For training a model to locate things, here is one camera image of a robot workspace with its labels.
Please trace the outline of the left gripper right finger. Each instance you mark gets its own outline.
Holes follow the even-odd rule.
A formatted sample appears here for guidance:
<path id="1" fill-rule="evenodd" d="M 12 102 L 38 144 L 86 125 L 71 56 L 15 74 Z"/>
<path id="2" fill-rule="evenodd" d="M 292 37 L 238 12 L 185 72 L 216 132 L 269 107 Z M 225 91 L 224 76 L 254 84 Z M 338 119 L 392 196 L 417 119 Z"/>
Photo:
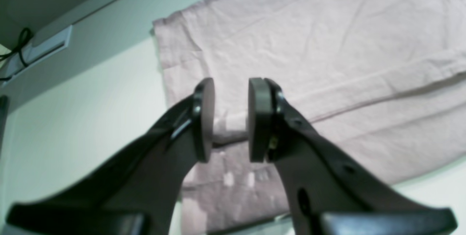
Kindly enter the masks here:
<path id="1" fill-rule="evenodd" d="M 251 162 L 272 163 L 297 235 L 449 235 L 449 208 L 418 204 L 321 136 L 271 79 L 248 86 Z"/>

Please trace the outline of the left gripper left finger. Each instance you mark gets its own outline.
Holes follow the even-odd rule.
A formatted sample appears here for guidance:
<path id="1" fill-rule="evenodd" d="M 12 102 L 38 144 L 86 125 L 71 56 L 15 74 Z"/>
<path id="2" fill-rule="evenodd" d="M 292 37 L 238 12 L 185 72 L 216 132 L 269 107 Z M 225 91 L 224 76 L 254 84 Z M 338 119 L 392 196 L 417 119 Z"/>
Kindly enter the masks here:
<path id="1" fill-rule="evenodd" d="M 61 192 L 10 208 L 7 235 L 167 235 L 185 176 L 209 161 L 215 89 L 201 80 L 150 129 Z"/>

